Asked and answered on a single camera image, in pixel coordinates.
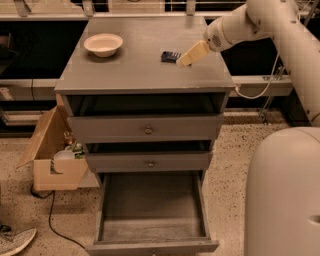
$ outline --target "cardboard box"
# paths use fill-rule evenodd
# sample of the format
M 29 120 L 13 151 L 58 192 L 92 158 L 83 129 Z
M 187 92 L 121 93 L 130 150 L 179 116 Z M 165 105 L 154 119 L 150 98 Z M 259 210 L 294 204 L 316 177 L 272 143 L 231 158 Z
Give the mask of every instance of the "cardboard box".
M 84 176 L 90 176 L 85 159 L 52 160 L 55 153 L 65 148 L 67 130 L 67 122 L 57 107 L 40 117 L 17 165 L 33 161 L 34 190 L 75 190 Z

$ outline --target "black cable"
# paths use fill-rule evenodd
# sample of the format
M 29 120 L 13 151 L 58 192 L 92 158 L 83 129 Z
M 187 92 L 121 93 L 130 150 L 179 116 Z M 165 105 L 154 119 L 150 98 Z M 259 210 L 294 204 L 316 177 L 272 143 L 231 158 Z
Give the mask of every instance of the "black cable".
M 52 203 L 51 203 L 51 208 L 50 208 L 50 213 L 49 213 L 49 227 L 50 227 L 50 229 L 51 229 L 56 235 L 58 235 L 58 236 L 60 236 L 60 237 L 62 237 L 62 238 L 64 238 L 64 239 L 66 239 L 66 240 L 69 240 L 70 242 L 73 242 L 73 243 L 79 245 L 81 248 L 85 249 L 85 247 L 84 247 L 82 244 L 80 244 L 79 242 L 77 242 L 77 241 L 75 241 L 75 240 L 73 240 L 73 239 L 71 239 L 71 238 L 69 238 L 69 237 L 66 237 L 66 236 L 64 236 L 64 235 L 61 235 L 60 233 L 58 233 L 56 230 L 54 230 L 54 229 L 52 228 L 52 225 L 51 225 L 51 216 L 52 216 L 52 211 L 53 211 L 53 206 L 54 206 L 54 200 L 55 200 L 55 196 L 56 196 L 55 191 L 53 190 L 53 191 L 51 191 L 49 194 L 47 194 L 47 195 L 45 195 L 45 196 L 41 196 L 41 195 L 39 195 L 38 193 L 34 192 L 34 190 L 33 190 L 33 185 L 31 185 L 30 193 L 31 193 L 32 196 L 34 196 L 34 197 L 36 197 L 36 198 L 40 198 L 40 199 L 46 199 L 46 198 L 48 198 L 50 195 L 52 195 Z
M 51 225 L 51 215 L 52 215 L 52 211 L 53 211 L 53 205 L 54 205 L 55 196 L 56 196 L 56 193 L 55 193 L 55 191 L 53 191 L 53 192 L 52 192 L 52 203 L 51 203 L 50 214 L 49 214 L 49 227 L 50 227 L 50 229 L 51 229 L 56 235 L 58 235 L 58 236 L 60 236 L 60 237 L 62 237 L 62 238 L 64 238 L 64 239 L 66 239 L 66 240 L 69 240 L 70 242 L 73 242 L 73 243 L 79 245 L 80 247 L 82 247 L 83 249 L 85 249 L 85 247 L 84 247 L 82 244 L 80 244 L 79 242 L 77 242 L 77 241 L 75 241 L 75 240 L 73 240 L 73 239 L 71 239 L 71 238 L 69 238 L 69 237 L 66 237 L 66 236 L 64 236 L 64 235 L 61 235 L 60 233 L 58 233 L 57 231 L 55 231 L 55 230 L 52 228 L 52 225 Z

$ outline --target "open drawer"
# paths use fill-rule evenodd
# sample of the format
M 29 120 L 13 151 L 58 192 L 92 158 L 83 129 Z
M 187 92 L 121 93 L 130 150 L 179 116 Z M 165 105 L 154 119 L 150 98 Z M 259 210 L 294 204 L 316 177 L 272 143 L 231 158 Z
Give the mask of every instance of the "open drawer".
M 199 172 L 106 174 L 90 255 L 213 252 Z

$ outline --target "gray cabinet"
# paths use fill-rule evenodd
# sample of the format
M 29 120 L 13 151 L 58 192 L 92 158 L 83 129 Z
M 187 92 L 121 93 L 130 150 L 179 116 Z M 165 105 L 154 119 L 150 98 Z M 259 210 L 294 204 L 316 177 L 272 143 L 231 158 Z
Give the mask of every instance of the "gray cabinet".
M 90 255 L 217 248 L 201 184 L 232 79 L 213 53 L 185 69 L 160 62 L 162 50 L 187 50 L 204 28 L 200 17 L 91 19 L 57 83 L 89 168 L 104 177 Z M 83 49 L 89 35 L 102 32 L 124 39 L 108 59 Z

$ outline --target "cabinet top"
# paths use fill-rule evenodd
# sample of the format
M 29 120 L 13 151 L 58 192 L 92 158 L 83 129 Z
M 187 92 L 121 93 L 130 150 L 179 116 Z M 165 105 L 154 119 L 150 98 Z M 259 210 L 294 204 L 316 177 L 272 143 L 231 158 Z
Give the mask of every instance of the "cabinet top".
M 161 62 L 163 51 L 184 53 L 203 38 L 203 17 L 92 18 L 55 91 L 65 95 L 230 91 L 231 75 L 220 53 L 210 52 L 191 66 Z M 99 33 L 123 38 L 115 55 L 100 58 L 84 41 Z

